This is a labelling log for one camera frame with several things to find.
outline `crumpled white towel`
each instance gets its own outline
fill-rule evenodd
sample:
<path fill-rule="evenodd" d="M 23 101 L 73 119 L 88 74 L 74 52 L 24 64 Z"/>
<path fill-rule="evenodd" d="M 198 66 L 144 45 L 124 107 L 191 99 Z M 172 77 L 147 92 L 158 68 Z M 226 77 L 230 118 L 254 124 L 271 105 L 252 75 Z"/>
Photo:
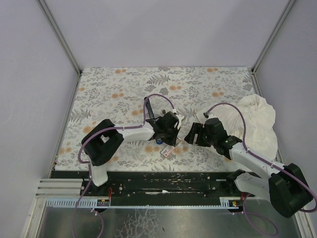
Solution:
<path fill-rule="evenodd" d="M 196 113 L 196 117 L 200 123 L 205 123 L 206 118 L 203 113 L 215 104 L 211 104 Z M 277 138 L 272 128 L 275 123 L 274 108 L 257 94 L 245 96 L 239 102 L 231 104 L 235 105 L 241 111 L 245 119 L 247 126 L 247 146 L 251 150 L 253 149 L 270 159 L 274 159 L 277 152 Z M 233 107 L 220 105 L 215 107 L 211 113 L 219 118 L 228 135 L 234 135 L 242 139 L 242 120 L 239 113 Z"/>

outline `small label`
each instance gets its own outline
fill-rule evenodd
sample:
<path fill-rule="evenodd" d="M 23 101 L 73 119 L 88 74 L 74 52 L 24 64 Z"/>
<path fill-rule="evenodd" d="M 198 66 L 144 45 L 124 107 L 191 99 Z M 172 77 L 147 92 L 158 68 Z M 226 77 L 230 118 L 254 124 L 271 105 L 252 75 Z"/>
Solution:
<path fill-rule="evenodd" d="M 176 139 L 176 145 L 175 147 L 181 142 L 182 140 L 180 140 L 179 138 Z M 171 145 L 167 145 L 162 151 L 161 154 L 164 155 L 165 157 L 169 156 L 170 153 L 172 153 L 172 151 L 175 149 L 174 146 Z"/>
<path fill-rule="evenodd" d="M 169 156 L 170 153 L 175 149 L 174 146 L 167 145 L 162 151 L 161 154 L 164 155 L 165 157 Z"/>

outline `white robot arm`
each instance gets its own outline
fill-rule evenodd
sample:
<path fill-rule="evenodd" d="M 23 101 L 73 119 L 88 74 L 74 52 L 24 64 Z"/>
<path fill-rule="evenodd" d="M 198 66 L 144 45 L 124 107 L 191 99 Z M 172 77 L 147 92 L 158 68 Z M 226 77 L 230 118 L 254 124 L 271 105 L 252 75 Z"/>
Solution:
<path fill-rule="evenodd" d="M 84 147 L 84 152 L 90 158 L 93 183 L 100 186 L 107 182 L 106 163 L 123 142 L 161 139 L 162 142 L 175 146 L 183 118 L 182 115 L 168 112 L 157 120 L 148 119 L 142 127 L 135 126 L 135 128 L 133 126 L 114 125 L 109 119 L 100 122 L 83 138 L 82 144 L 98 131 L 110 127 L 116 127 L 117 129 L 110 129 L 99 134 Z"/>
<path fill-rule="evenodd" d="M 205 124 L 193 123 L 185 141 L 198 146 L 213 146 L 219 154 L 249 168 L 256 176 L 238 170 L 232 173 L 228 179 L 232 180 L 241 192 L 251 193 L 269 201 L 284 217 L 291 217 L 313 199 L 302 185 L 265 161 L 291 173 L 307 185 L 298 166 L 294 164 L 286 166 L 257 152 L 255 153 L 263 161 L 256 159 L 246 151 L 241 139 L 227 135 L 218 118 L 208 118 Z"/>

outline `floral tablecloth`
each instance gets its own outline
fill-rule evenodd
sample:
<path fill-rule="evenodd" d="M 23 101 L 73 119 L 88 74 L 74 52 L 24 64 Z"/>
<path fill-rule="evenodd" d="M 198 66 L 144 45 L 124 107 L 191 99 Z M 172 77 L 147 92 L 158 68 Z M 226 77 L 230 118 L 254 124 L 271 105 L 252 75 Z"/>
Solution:
<path fill-rule="evenodd" d="M 114 124 L 141 124 L 144 97 L 163 94 L 185 116 L 179 137 L 191 128 L 194 112 L 215 102 L 234 102 L 254 94 L 246 67 L 85 68 L 71 111 L 55 170 L 88 170 L 77 161 L 82 138 L 104 119 Z M 152 97 L 155 116 L 171 110 Z M 107 163 L 108 171 L 214 171 L 246 169 L 203 147 L 182 141 L 167 158 L 166 145 L 152 141 L 123 143 Z"/>

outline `gray wall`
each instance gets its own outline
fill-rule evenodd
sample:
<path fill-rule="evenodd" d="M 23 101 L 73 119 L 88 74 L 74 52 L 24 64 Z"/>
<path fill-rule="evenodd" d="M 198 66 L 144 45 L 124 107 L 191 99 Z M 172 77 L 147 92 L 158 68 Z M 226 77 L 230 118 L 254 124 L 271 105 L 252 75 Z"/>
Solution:
<path fill-rule="evenodd" d="M 317 1 L 299 0 L 258 70 L 285 161 L 317 192 Z M 311 214 L 317 230 L 317 213 Z"/>
<path fill-rule="evenodd" d="M 252 66 L 288 0 L 47 0 L 81 67 Z"/>
<path fill-rule="evenodd" d="M 76 74 L 35 0 L 0 7 L 0 237 L 19 237 Z"/>

